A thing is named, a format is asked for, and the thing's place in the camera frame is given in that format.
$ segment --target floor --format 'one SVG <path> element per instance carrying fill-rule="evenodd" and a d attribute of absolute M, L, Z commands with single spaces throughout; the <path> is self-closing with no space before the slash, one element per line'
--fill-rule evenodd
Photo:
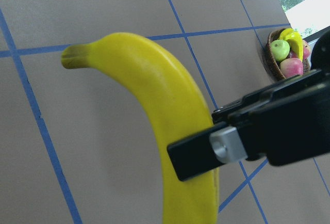
<path fill-rule="evenodd" d="M 142 107 L 95 70 L 64 69 L 68 45 L 146 36 L 189 70 L 211 113 L 272 83 L 262 48 L 289 25 L 278 0 L 0 0 L 0 223 L 161 223 Z M 330 223 L 329 164 L 221 167 L 218 223 Z"/>

